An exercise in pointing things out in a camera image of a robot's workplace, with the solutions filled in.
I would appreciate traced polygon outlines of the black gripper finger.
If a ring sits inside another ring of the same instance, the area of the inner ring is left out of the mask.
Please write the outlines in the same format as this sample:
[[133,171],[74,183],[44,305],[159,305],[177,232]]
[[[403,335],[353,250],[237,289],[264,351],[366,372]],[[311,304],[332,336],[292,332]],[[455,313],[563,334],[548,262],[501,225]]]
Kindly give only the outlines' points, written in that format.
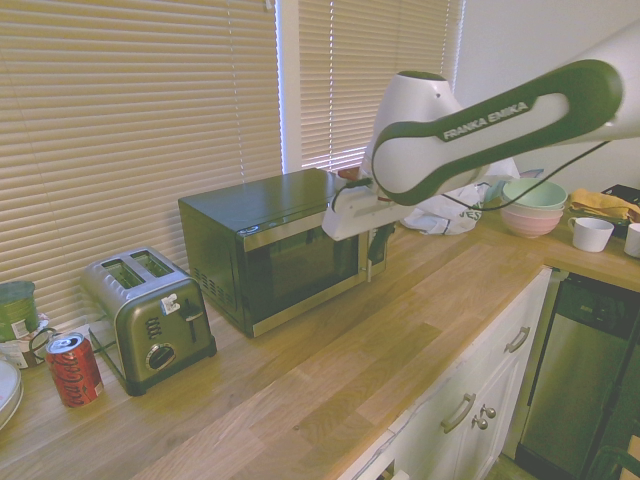
[[376,229],[368,250],[368,259],[372,263],[379,263],[385,258],[386,245],[394,231],[394,223],[389,223]]

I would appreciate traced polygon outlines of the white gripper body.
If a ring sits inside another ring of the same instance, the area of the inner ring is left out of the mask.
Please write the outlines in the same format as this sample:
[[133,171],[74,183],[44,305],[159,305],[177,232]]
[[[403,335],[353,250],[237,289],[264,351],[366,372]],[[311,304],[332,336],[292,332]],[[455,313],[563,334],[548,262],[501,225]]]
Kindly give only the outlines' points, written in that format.
[[367,186],[340,190],[325,211],[322,229],[335,241],[373,230],[406,217],[406,207],[380,200]]

